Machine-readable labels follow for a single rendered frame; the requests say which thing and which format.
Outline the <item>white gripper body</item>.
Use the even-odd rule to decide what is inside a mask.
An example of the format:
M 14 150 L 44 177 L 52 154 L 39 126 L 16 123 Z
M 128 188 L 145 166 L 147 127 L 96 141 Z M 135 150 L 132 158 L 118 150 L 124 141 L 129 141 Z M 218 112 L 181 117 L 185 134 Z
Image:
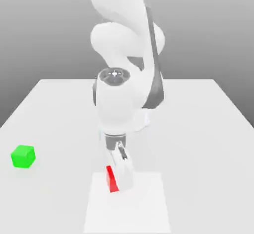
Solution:
M 117 141 L 115 149 L 110 151 L 112 169 L 119 191 L 127 191 L 133 188 L 133 165 L 129 152 L 122 141 Z

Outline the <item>small red cube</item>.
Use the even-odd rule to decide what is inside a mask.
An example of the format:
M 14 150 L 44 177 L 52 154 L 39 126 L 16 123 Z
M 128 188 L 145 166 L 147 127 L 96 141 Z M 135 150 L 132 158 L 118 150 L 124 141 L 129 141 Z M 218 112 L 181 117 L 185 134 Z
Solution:
M 106 166 L 106 180 L 107 180 L 109 191 L 111 193 L 119 191 L 113 169 L 110 165 Z

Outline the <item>small green cube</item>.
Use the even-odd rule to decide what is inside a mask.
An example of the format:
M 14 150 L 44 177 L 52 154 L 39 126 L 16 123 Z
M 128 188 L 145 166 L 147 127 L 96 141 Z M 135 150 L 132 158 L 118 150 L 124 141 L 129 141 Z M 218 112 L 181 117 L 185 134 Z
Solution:
M 10 154 L 12 164 L 18 168 L 29 168 L 36 159 L 33 146 L 18 145 Z

